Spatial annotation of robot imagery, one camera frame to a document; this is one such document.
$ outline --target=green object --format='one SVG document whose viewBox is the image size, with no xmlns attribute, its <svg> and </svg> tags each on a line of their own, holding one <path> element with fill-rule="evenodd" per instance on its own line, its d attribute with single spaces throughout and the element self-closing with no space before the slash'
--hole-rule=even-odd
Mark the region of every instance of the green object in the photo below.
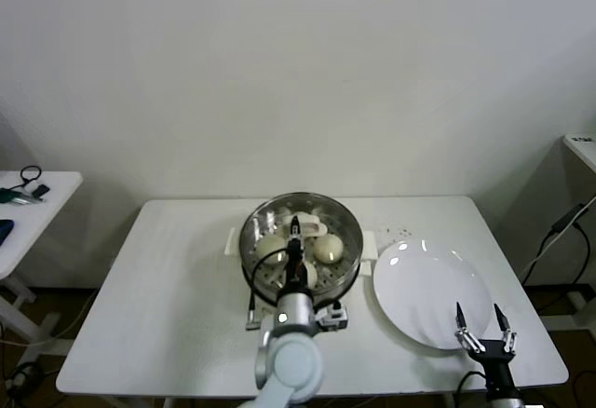
<svg viewBox="0 0 596 408">
<path fill-rule="evenodd" d="M 36 197 L 29 197 L 22 192 L 13 191 L 0 187 L 0 203 L 15 203 L 17 205 L 31 205 L 33 203 L 41 203 L 44 200 Z"/>
<path fill-rule="evenodd" d="M 0 187 L 0 203 L 9 203 L 15 197 L 19 197 L 20 192 L 11 191 L 5 187 Z"/>
</svg>

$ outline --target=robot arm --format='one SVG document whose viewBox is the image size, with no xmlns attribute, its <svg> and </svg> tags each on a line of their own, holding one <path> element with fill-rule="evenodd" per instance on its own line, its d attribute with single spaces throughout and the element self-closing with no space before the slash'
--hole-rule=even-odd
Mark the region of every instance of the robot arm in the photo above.
<svg viewBox="0 0 596 408">
<path fill-rule="evenodd" d="M 509 363 L 515 357 L 517 334 L 511 331 L 509 321 L 497 304 L 496 319 L 503 333 L 500 340 L 478 339 L 466 324 L 462 307 L 457 303 L 455 336 L 471 359 L 484 368 L 486 374 L 486 400 L 494 408 L 524 408 L 520 391 L 515 387 Z"/>
<path fill-rule="evenodd" d="M 243 407 L 281 408 L 310 400 L 323 382 L 323 358 L 313 336 L 347 326 L 339 302 L 315 315 L 312 294 L 306 287 L 304 250 L 298 218 L 291 222 L 286 282 L 278 294 L 276 313 L 261 322 L 255 378 L 261 390 Z"/>
</svg>

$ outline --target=white table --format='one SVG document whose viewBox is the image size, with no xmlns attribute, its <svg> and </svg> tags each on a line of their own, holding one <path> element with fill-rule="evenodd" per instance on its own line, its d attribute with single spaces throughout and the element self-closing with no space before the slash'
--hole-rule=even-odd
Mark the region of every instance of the white table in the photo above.
<svg viewBox="0 0 596 408">
<path fill-rule="evenodd" d="M 22 303 L 33 302 L 35 295 L 13 272 L 82 182 L 81 174 L 78 172 L 44 172 L 40 180 L 50 188 L 43 196 L 44 203 L 25 206 L 0 204 L 0 219 L 10 219 L 15 223 L 14 229 L 0 246 L 0 279 L 2 285 L 18 296 L 13 305 L 0 297 L 0 318 L 7 327 L 29 343 L 48 339 L 58 323 L 60 314 L 50 313 L 40 325 L 36 325 L 20 313 Z M 9 188 L 20 183 L 18 172 L 0 171 L 0 187 Z M 29 347 L 20 363 L 36 360 L 41 353 L 66 355 L 71 344 L 66 340 L 56 340 L 42 347 Z"/>
<path fill-rule="evenodd" d="M 574 133 L 563 137 L 563 142 L 594 173 L 596 173 L 596 134 Z M 574 315 L 541 317 L 549 331 L 587 330 L 596 341 L 596 299 L 586 303 L 580 292 L 569 292 L 567 297 L 576 308 Z"/>
<path fill-rule="evenodd" d="M 568 378 L 557 349 L 476 206 L 467 197 L 341 198 L 383 248 L 406 235 L 465 252 L 520 333 L 511 363 L 521 387 Z M 256 394 L 257 332 L 245 332 L 249 287 L 224 256 L 230 227 L 261 200 L 156 200 L 144 205 L 57 381 L 77 394 L 246 397 Z M 370 276 L 344 297 L 349 326 L 316 337 L 326 367 L 319 395 L 453 392 L 464 353 L 415 343 L 382 314 Z M 487 336 L 499 338 L 493 318 Z M 472 380 L 474 388 L 483 382 Z"/>
</svg>

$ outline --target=cable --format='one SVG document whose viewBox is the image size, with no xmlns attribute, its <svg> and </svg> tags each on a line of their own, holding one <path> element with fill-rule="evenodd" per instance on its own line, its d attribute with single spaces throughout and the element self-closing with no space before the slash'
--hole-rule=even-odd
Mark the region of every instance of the cable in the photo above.
<svg viewBox="0 0 596 408">
<path fill-rule="evenodd" d="M 468 380 L 472 375 L 478 375 L 482 377 L 484 380 L 486 380 L 486 375 L 479 371 L 470 371 L 469 373 L 464 375 L 464 377 L 459 381 L 459 385 L 457 385 L 457 390 L 454 394 L 455 408 L 459 408 L 459 399 L 462 395 L 462 389 L 464 387 L 464 384 L 466 383 L 466 380 Z"/>
<path fill-rule="evenodd" d="M 540 254 L 542 254 L 542 251 L 544 250 L 544 246 L 547 244 L 547 240 L 549 240 L 552 236 L 554 236 L 556 233 L 551 229 L 549 231 L 548 234 L 545 235 L 545 237 L 542 239 L 542 242 L 540 243 L 540 248 L 538 249 L 538 252 L 536 253 L 536 257 L 540 256 Z M 534 262 L 532 264 L 532 266 L 530 267 L 530 271 L 528 271 L 528 274 L 525 275 L 525 278 L 523 279 L 523 281 L 521 282 L 521 285 L 524 286 L 525 283 L 528 281 L 528 279 L 530 278 L 530 276 L 532 276 L 532 272 L 534 271 L 536 267 L 536 262 Z"/>
<path fill-rule="evenodd" d="M 581 237 L 584 239 L 584 242 L 586 243 L 586 257 L 584 258 L 584 263 L 581 266 L 581 269 L 579 270 L 579 273 L 577 273 L 577 276 L 574 278 L 574 280 L 571 282 L 570 285 L 575 285 L 579 282 L 579 280 L 581 279 L 582 275 L 584 274 L 584 272 L 586 271 L 586 268 L 588 267 L 588 263 L 589 263 L 589 258 L 592 255 L 592 246 L 591 243 L 589 242 L 589 237 L 586 234 L 586 232 L 582 229 L 581 225 L 579 224 L 579 222 L 575 222 L 574 223 L 574 228 L 579 231 L 579 234 L 581 234 Z M 559 301 L 561 301 L 565 296 L 567 296 L 568 292 L 563 292 L 562 294 L 560 294 L 559 296 L 557 296 L 556 299 L 554 299 L 553 301 L 549 302 L 548 304 L 546 304 L 545 306 L 541 306 L 540 308 L 536 309 L 536 312 L 540 312 L 542 310 L 544 310 L 545 308 L 548 308 L 556 303 L 558 303 Z"/>
<path fill-rule="evenodd" d="M 0 336 L 2 340 L 4 340 L 5 338 L 5 333 L 6 330 L 4 324 L 0 321 Z M 52 374 L 56 374 L 60 369 L 50 371 L 49 373 L 44 373 L 44 370 L 39 365 L 39 363 L 35 361 L 27 361 L 20 364 L 14 370 L 12 370 L 10 372 L 10 375 L 7 375 L 5 349 L 5 343 L 2 343 L 2 345 L 0 346 L 0 354 L 2 355 L 2 357 L 0 357 L 0 361 L 2 366 L 3 387 L 7 394 L 7 402 L 5 406 L 8 406 L 8 404 L 12 402 L 13 404 L 16 403 L 17 406 L 22 407 L 24 405 L 22 404 L 21 400 L 35 393 L 39 389 L 42 381 L 46 377 Z M 15 379 L 18 375 L 21 375 L 22 379 L 17 384 L 15 382 Z"/>
<path fill-rule="evenodd" d="M 287 250 L 287 248 L 284 247 L 284 248 L 280 248 L 279 250 L 275 250 L 274 252 L 270 252 L 269 254 L 266 254 L 265 257 L 259 259 L 259 262 L 257 262 L 257 265 L 255 265 L 254 268 L 252 269 L 251 282 L 250 282 L 250 286 L 251 286 L 251 299 L 249 301 L 249 310 L 254 310 L 254 308 L 255 308 L 255 301 L 254 301 L 254 291 L 255 291 L 254 279 L 257 276 L 257 270 L 264 263 L 265 260 L 269 259 L 271 256 L 273 256 L 275 254 L 279 254 L 281 252 L 285 252 L 286 250 Z"/>
<path fill-rule="evenodd" d="M 25 177 L 25 172 L 28 171 L 29 169 L 36 170 L 37 175 L 35 175 L 33 178 Z M 19 189 L 20 187 L 26 186 L 27 184 L 29 184 L 29 182 L 32 182 L 33 180 L 37 180 L 39 177 L 41 177 L 42 173 L 43 173 L 43 171 L 41 170 L 41 168 L 39 166 L 36 166 L 35 164 L 32 164 L 31 166 L 25 166 L 19 172 L 19 176 L 20 176 L 20 179 L 22 180 L 22 183 L 17 184 L 16 186 L 9 187 L 8 190 L 12 191 L 14 189 Z"/>
<path fill-rule="evenodd" d="M 588 208 L 592 205 L 592 203 L 594 203 L 594 201 L 596 201 L 596 195 L 594 197 L 592 197 L 589 202 L 586 204 L 586 206 L 584 206 L 581 210 L 579 210 L 576 215 L 571 219 L 571 221 L 569 222 L 569 224 L 567 224 L 567 226 L 557 235 L 556 238 L 554 238 L 548 245 L 547 247 L 540 253 L 538 254 L 538 256 L 530 263 L 528 263 L 525 268 L 521 271 L 520 273 L 520 277 L 525 275 L 526 272 L 528 271 L 529 268 L 532 267 L 533 264 L 535 264 L 536 262 L 538 262 L 540 259 L 542 259 L 542 257 L 547 253 L 547 251 L 550 249 L 550 247 L 552 247 L 555 243 L 557 243 L 557 241 L 565 234 L 565 232 L 576 222 L 577 219 L 579 219 L 579 217 L 581 217 L 581 215 L 586 212 L 588 210 Z"/>
<path fill-rule="evenodd" d="M 79 314 L 76 316 L 76 318 L 73 320 L 73 322 L 71 322 L 70 325 L 66 329 L 64 329 L 62 332 L 57 333 L 56 335 L 53 335 L 53 336 L 49 337 L 47 340 L 38 341 L 37 343 L 16 343 L 16 342 L 13 342 L 13 341 L 5 341 L 4 339 L 2 339 L 0 341 L 0 343 L 2 343 L 3 345 L 17 346 L 17 347 L 41 346 L 41 345 L 44 345 L 45 343 L 49 343 L 50 341 L 54 341 L 57 338 L 62 337 L 65 333 L 69 332 L 76 325 L 76 323 L 81 319 L 81 317 L 85 313 L 85 310 L 87 309 L 88 305 L 91 303 L 91 299 L 98 293 L 99 290 L 100 289 L 97 289 L 96 291 L 94 291 L 91 294 L 91 296 L 83 304 L 83 308 L 81 309 L 81 311 L 79 312 Z"/>
<path fill-rule="evenodd" d="M 588 374 L 591 374 L 591 375 L 596 375 L 596 371 L 591 371 L 591 370 L 582 371 L 581 373 L 579 373 L 578 375 L 576 375 L 576 376 L 574 377 L 574 381 L 573 381 L 573 383 L 572 383 L 572 389 L 573 389 L 573 391 L 574 391 L 574 399 L 576 400 L 576 405 L 577 405 L 577 408 L 581 408 L 581 403 L 580 403 L 580 401 L 579 401 L 579 396 L 578 396 L 578 394 L 577 394 L 577 382 L 579 381 L 579 378 L 580 378 L 582 375 L 588 375 Z"/>
<path fill-rule="evenodd" d="M 58 369 L 53 369 L 51 371 L 47 371 L 46 373 L 44 373 L 44 378 L 45 377 L 50 377 L 51 375 L 57 374 L 61 371 L 62 368 L 58 368 Z"/>
</svg>

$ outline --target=stainless steel pot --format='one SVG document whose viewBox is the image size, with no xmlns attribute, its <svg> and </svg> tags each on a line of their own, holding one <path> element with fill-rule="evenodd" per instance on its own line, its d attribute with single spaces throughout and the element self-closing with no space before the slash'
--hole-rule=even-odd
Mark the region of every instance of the stainless steel pot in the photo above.
<svg viewBox="0 0 596 408">
<path fill-rule="evenodd" d="M 267 234 L 279 233 L 284 217 L 296 212 L 317 215 L 329 234 L 344 243 L 341 261 L 323 264 L 314 258 L 314 238 L 305 239 L 305 260 L 317 270 L 318 281 L 312 290 L 315 306 L 325 306 L 351 287 L 362 255 L 362 230 L 356 217 L 338 201 L 319 194 L 296 192 L 274 197 L 258 207 L 242 226 L 239 239 L 242 268 L 247 281 L 256 267 L 256 246 Z M 267 303 L 275 305 L 283 281 L 283 264 L 261 265 L 255 276 L 255 291 Z"/>
</svg>

